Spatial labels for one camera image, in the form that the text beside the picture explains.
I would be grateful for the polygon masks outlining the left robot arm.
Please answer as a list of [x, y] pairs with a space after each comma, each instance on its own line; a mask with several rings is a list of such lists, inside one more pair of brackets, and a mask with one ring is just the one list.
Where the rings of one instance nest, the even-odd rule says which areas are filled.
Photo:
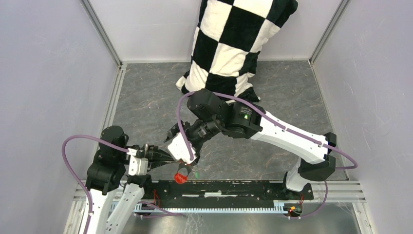
[[105, 128], [99, 149], [87, 170], [85, 214], [81, 230], [86, 234], [122, 233], [135, 206], [152, 195], [153, 185], [147, 172], [173, 163], [169, 153], [157, 146], [131, 146], [120, 126]]

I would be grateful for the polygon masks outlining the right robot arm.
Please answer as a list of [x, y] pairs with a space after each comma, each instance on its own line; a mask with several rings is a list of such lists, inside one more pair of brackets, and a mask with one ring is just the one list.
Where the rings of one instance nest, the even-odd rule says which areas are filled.
[[298, 156], [286, 173], [282, 195], [294, 199], [312, 181], [325, 181], [336, 171], [331, 156], [337, 137], [333, 133], [316, 135], [287, 124], [262, 107], [243, 99], [226, 102], [226, 96], [206, 89], [188, 93], [188, 109], [196, 115], [193, 124], [180, 119], [167, 134], [167, 151], [176, 161], [195, 165], [203, 144], [217, 134], [233, 139], [266, 142]]

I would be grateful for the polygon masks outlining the metal key holder red handle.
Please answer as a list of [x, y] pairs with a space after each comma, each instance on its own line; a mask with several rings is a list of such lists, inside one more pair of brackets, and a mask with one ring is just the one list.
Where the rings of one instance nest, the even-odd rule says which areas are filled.
[[174, 175], [175, 182], [178, 184], [184, 184], [187, 182], [188, 176], [191, 173], [198, 174], [198, 172], [195, 170], [195, 165], [196, 165], [195, 162], [186, 163], [181, 160], [178, 165], [178, 170], [176, 171], [176, 174]]

